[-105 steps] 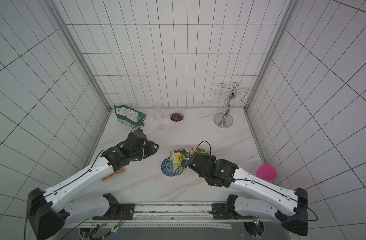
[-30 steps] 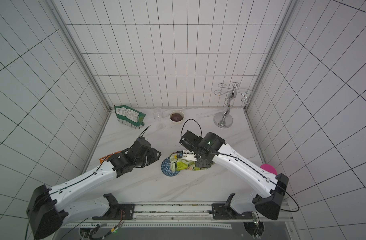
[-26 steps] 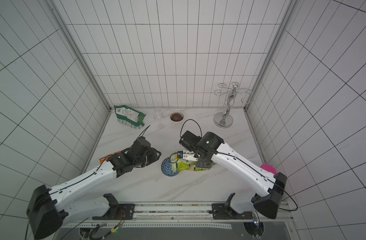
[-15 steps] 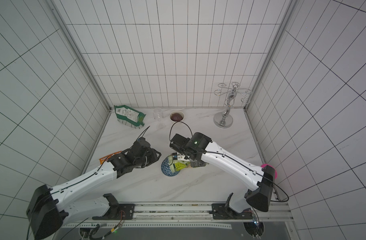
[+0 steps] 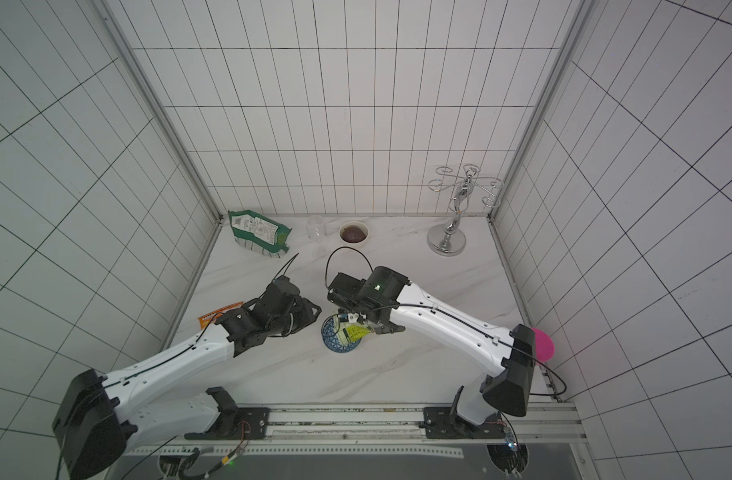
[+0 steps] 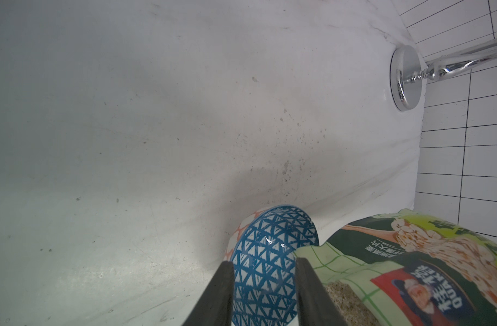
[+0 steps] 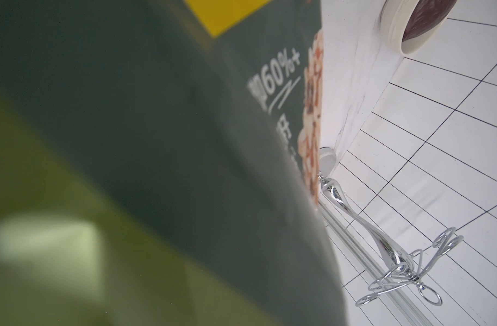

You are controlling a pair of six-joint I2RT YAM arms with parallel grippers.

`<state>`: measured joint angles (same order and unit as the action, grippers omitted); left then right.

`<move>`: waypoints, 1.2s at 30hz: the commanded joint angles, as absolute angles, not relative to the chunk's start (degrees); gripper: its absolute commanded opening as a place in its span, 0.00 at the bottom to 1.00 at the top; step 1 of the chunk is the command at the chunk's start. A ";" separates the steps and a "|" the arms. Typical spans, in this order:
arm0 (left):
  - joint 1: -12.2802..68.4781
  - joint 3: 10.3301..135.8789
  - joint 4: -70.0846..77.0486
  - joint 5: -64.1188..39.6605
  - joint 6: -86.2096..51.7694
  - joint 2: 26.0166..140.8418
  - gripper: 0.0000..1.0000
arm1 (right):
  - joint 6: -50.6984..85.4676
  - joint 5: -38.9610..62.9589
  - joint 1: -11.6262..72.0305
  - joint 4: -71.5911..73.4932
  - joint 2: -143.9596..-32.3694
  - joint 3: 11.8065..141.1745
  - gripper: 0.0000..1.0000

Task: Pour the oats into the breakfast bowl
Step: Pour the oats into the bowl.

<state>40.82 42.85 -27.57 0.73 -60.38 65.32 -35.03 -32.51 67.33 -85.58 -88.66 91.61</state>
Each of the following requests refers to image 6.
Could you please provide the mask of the green Quaker oats bag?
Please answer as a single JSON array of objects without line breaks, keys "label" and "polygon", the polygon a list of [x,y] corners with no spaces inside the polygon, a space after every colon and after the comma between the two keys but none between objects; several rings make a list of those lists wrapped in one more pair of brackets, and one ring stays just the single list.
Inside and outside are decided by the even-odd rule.
[{"label": "green Quaker oats bag", "polygon": [[497,325],[497,243],[408,209],[301,247],[347,325]]}]

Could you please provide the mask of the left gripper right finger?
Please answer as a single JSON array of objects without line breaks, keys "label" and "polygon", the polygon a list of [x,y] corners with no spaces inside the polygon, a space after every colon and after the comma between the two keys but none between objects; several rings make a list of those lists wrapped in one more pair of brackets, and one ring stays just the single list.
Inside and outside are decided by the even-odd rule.
[{"label": "left gripper right finger", "polygon": [[305,258],[295,260],[295,286],[299,325],[347,325]]}]

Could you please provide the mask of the blue patterned breakfast bowl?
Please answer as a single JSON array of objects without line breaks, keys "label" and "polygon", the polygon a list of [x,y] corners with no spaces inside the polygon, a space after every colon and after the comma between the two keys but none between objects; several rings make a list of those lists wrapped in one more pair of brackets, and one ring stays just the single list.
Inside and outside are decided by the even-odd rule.
[{"label": "blue patterned breakfast bowl", "polygon": [[294,252],[318,244],[312,219],[299,207],[268,207],[245,218],[224,257],[234,266],[232,323],[288,325],[297,316]]}]

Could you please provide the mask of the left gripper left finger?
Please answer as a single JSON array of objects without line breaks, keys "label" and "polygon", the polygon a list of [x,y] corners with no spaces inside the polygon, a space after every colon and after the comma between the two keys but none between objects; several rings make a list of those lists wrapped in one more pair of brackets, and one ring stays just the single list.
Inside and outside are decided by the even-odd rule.
[{"label": "left gripper left finger", "polygon": [[183,326],[232,324],[234,267],[221,262]]}]

